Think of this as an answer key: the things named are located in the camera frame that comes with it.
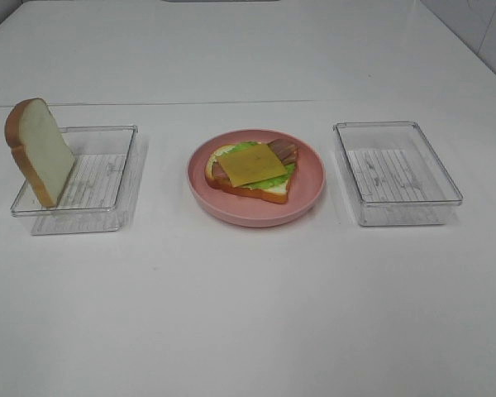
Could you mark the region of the yellow cheese slice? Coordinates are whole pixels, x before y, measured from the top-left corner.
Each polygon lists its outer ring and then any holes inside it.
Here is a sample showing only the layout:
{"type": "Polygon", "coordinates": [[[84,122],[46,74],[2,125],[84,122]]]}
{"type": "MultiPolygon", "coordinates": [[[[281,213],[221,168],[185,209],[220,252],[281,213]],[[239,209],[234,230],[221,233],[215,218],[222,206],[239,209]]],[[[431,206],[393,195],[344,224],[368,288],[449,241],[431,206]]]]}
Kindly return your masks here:
{"type": "Polygon", "coordinates": [[[259,183],[288,173],[287,168],[266,144],[231,149],[216,157],[233,187],[259,183]]]}

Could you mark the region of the curved bacon strip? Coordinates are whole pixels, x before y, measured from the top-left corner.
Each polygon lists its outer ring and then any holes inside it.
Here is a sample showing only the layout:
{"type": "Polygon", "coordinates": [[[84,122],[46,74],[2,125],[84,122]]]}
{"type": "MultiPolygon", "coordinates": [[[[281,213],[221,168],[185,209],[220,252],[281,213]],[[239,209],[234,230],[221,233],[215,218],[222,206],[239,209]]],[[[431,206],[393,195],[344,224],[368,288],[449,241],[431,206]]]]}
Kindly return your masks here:
{"type": "Polygon", "coordinates": [[[268,147],[276,154],[283,165],[289,165],[297,161],[298,147],[292,141],[279,138],[269,142],[268,147]]]}

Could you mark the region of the pink round plate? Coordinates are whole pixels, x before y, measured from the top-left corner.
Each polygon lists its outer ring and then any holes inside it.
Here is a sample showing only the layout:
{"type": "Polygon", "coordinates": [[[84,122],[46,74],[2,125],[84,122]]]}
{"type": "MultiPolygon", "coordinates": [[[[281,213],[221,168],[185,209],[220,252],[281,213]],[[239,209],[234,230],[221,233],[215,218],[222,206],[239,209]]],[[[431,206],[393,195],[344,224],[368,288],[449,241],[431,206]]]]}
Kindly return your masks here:
{"type": "Polygon", "coordinates": [[[202,209],[215,218],[244,227],[272,227],[300,218],[321,197],[326,182],[322,159],[309,144],[286,133],[265,129],[226,132],[205,141],[190,157],[187,176],[193,196],[202,209]],[[279,138],[290,140],[298,147],[298,167],[291,180],[287,203],[228,194],[207,184],[205,165],[218,147],[279,138]]]}

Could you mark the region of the clear plastic bread box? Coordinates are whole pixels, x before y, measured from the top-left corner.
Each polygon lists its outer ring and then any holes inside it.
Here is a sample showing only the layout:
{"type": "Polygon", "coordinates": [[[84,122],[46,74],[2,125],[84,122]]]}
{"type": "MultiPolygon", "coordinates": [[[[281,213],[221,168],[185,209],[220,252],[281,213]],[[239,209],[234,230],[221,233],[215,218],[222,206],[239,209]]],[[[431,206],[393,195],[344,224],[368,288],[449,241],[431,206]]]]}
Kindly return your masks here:
{"type": "Polygon", "coordinates": [[[63,127],[75,155],[58,205],[44,208],[24,183],[11,215],[33,236],[115,232],[131,223],[147,145],[135,125],[63,127]]]}

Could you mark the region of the clear plastic ingredients box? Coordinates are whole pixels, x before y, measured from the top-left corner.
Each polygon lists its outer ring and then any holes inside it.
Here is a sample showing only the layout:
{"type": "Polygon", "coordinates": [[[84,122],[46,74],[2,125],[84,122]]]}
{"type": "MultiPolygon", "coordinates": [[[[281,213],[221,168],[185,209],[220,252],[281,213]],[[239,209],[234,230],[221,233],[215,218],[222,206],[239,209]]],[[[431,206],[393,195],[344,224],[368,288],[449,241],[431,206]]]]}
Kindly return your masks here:
{"type": "Polygon", "coordinates": [[[443,225],[463,195],[416,122],[333,126],[336,160],[362,227],[443,225]]]}

